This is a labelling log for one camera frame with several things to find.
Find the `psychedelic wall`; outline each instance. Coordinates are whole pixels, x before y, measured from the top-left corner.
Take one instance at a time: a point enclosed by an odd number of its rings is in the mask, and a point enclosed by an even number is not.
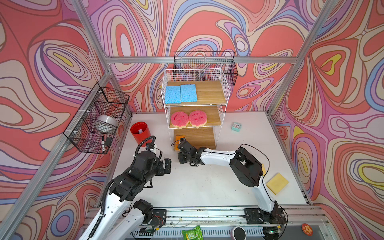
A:
[[[173,56],[233,50],[236,56],[297,56],[322,0],[93,0],[87,2],[108,56]],[[166,64],[111,66],[133,111],[163,111]],[[289,65],[239,64],[228,111],[265,111]]]
[[[340,1],[273,115],[340,239],[384,239],[383,39],[383,1]]]
[[[103,72],[69,1],[0,0],[0,221]],[[73,239],[118,140],[107,155],[68,147],[13,239]]]

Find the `red round lid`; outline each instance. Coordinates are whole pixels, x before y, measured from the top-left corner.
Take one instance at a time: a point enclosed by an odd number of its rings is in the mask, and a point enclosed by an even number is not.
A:
[[[304,232],[306,235],[308,235],[308,236],[312,236],[312,234],[313,234],[313,230],[312,230],[311,226],[309,226],[308,224],[303,223],[303,224],[301,225],[301,229],[303,230],[303,232]]]

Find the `red trash can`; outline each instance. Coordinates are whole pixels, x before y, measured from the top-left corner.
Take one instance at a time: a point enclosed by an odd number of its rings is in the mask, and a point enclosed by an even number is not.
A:
[[[137,144],[140,144],[144,139],[151,136],[151,133],[149,132],[148,125],[145,122],[137,122],[131,127],[131,133],[133,137],[135,138]],[[146,141],[142,147],[145,147],[145,144],[152,142],[152,139]]]

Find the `round pink sponge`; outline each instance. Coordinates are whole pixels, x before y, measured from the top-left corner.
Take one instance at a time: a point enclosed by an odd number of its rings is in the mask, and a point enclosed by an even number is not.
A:
[[[183,111],[175,112],[170,117],[170,122],[174,128],[182,129],[189,123],[188,114]]]
[[[202,127],[207,123],[207,114],[201,110],[193,111],[189,114],[189,121],[192,127]]]

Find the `green packet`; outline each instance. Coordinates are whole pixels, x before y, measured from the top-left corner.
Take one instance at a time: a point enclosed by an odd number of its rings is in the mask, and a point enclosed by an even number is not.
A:
[[[184,240],[203,240],[203,233],[201,228],[197,225],[194,229],[191,230],[182,230]]]

